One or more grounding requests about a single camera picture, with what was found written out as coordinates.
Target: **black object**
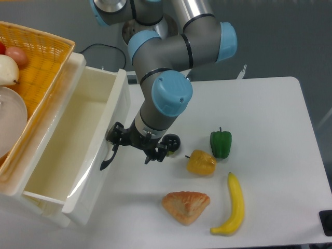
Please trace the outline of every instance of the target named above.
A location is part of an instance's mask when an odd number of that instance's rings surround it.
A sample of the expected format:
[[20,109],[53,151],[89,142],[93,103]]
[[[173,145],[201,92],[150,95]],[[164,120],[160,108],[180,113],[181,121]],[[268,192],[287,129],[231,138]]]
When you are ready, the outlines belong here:
[[78,53],[84,53],[85,51],[87,51],[89,48],[94,47],[94,46],[103,46],[103,47],[108,47],[108,48],[114,48],[118,51],[121,52],[121,54],[123,55],[123,59],[124,59],[124,64],[123,67],[121,69],[124,69],[126,67],[127,64],[127,58],[126,58],[126,54],[125,52],[123,52],[120,48],[112,46],[112,45],[107,45],[107,44],[103,44],[103,43],[94,43],[89,45],[88,47],[86,47],[85,49],[83,49],[82,51],[78,52]]
[[100,170],[106,169],[113,161],[120,145],[130,145],[143,150],[146,154],[145,164],[148,164],[155,160],[162,162],[167,152],[177,151],[181,144],[180,138],[175,134],[165,135],[160,143],[158,143],[159,139],[152,138],[151,133],[142,136],[136,129],[134,122],[128,129],[124,129],[123,124],[116,122],[109,130],[106,140],[113,144],[113,155],[110,159],[102,162]]
[[326,236],[332,236],[332,210],[320,211],[320,219]]

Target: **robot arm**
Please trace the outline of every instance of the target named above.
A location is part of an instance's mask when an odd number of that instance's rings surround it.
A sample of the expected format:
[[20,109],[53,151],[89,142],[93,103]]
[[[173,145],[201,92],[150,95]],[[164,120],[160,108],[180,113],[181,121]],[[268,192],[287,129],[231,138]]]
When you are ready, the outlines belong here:
[[[100,2],[118,6],[114,9],[116,13],[106,13],[107,8]],[[127,2],[130,2],[131,15]],[[155,25],[162,19],[161,0],[94,0],[94,4],[106,23],[125,17],[144,17],[137,21]],[[180,146],[179,137],[165,133],[192,97],[191,83],[179,71],[215,63],[236,52],[234,28],[229,23],[218,23],[207,1],[172,0],[172,4],[183,28],[181,35],[161,39],[157,32],[145,30],[129,41],[129,55],[145,100],[128,129],[118,122],[110,129],[106,139],[114,145],[114,155],[119,145],[131,145],[144,151],[145,163],[148,163],[150,160],[162,162],[167,152],[176,151]],[[154,8],[157,14],[146,17]],[[149,14],[143,15],[137,10]],[[101,170],[112,159],[104,161]]]

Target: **banana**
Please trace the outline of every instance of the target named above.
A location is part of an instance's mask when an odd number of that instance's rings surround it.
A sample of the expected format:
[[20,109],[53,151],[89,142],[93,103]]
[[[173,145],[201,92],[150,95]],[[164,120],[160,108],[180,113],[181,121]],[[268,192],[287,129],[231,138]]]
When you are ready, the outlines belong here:
[[213,235],[232,235],[237,231],[244,219],[244,200],[241,185],[233,173],[228,174],[228,188],[232,201],[232,213],[220,227],[210,229],[210,233]]

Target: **orange basket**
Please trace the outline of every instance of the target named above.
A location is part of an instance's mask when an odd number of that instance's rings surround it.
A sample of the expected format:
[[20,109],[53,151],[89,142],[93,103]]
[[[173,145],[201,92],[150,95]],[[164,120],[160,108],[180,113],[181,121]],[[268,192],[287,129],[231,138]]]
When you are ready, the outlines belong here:
[[26,142],[38,116],[47,104],[57,78],[74,50],[75,43],[46,32],[0,21],[0,42],[6,47],[20,47],[29,62],[20,68],[19,84],[9,86],[24,100],[28,122],[12,150],[0,158],[0,175],[6,172],[11,161]]

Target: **metal cylinder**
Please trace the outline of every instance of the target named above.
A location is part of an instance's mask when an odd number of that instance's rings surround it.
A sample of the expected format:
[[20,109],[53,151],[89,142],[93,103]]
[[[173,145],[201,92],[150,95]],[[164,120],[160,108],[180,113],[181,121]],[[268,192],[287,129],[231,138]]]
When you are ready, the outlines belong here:
[[213,14],[207,0],[172,0],[181,27],[204,14]]
[[104,12],[116,13],[120,11],[127,0],[94,0],[95,5]]

